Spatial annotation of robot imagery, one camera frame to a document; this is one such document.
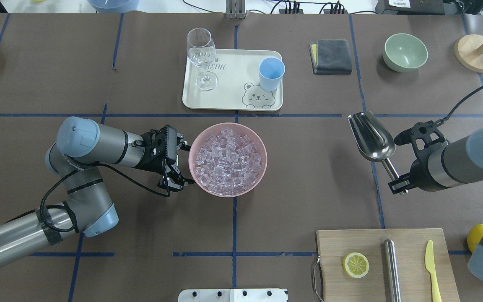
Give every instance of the yellow lemon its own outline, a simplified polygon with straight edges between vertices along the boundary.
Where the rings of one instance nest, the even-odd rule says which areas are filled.
[[[469,231],[469,235],[467,235],[467,246],[469,247],[471,253],[475,252],[476,245],[480,242],[482,237],[483,224],[477,224],[473,226],[473,228],[471,228],[471,231]]]
[[[368,259],[361,253],[349,253],[344,257],[343,269],[351,278],[366,276],[368,268]]]

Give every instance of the wooden stand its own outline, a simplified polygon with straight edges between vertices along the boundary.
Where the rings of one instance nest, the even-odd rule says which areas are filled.
[[[483,36],[464,36],[454,44],[454,53],[462,65],[477,73],[483,73]]]

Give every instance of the brown table surface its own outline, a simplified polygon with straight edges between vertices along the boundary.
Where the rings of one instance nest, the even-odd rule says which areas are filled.
[[[194,27],[208,28],[218,48],[281,53],[283,107],[271,114],[184,107],[184,44]],[[384,65],[383,44],[397,32],[426,44],[429,59],[418,71]],[[290,301],[316,302],[315,232],[360,228],[443,228],[462,302],[483,301],[465,240],[483,223],[483,182],[392,195],[381,165],[358,153],[347,122],[371,110],[396,135],[446,115],[483,83],[454,57],[454,42],[466,33],[483,34],[483,17],[0,14],[0,224],[38,207],[59,179],[44,154],[71,115],[138,134],[171,124],[190,143],[208,126],[239,122],[268,151],[263,180],[238,198],[194,185],[164,199],[101,169],[117,227],[1,268],[0,301],[177,301],[182,289],[280,287]],[[320,39],[349,41],[351,75],[312,73],[309,43]],[[482,127],[479,92],[441,131],[456,141]],[[403,146],[392,159],[404,174],[414,154]],[[158,179],[122,170],[151,186]],[[48,203],[65,198],[58,189]]]

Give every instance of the glass base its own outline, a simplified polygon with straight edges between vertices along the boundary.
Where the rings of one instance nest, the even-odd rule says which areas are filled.
[[[217,86],[217,76],[214,73],[207,72],[206,75],[205,73],[200,73],[197,78],[195,79],[195,84],[197,84],[197,87],[199,87],[200,90],[208,91],[212,90]]]

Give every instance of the wine glass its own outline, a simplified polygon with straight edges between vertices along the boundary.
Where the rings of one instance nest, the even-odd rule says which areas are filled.
[[[217,75],[207,71],[207,68],[215,60],[215,44],[213,44],[211,33],[207,29],[191,29],[187,33],[187,57],[190,58],[193,65],[205,69],[195,79],[197,87],[204,91],[215,88],[218,81]]]

